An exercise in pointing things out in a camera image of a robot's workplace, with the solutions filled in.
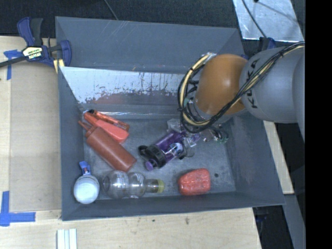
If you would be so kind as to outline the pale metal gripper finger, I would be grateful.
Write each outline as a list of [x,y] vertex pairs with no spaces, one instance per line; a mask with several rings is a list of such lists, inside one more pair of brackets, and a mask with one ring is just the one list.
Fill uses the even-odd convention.
[[185,141],[186,141],[186,144],[189,146],[189,147],[194,147],[197,145],[197,142],[201,139],[201,135],[199,133],[194,133],[194,134],[191,134],[189,133],[186,138],[185,138]]
[[179,119],[172,118],[167,121],[167,125],[168,125],[168,131],[174,131],[178,133],[185,131]]

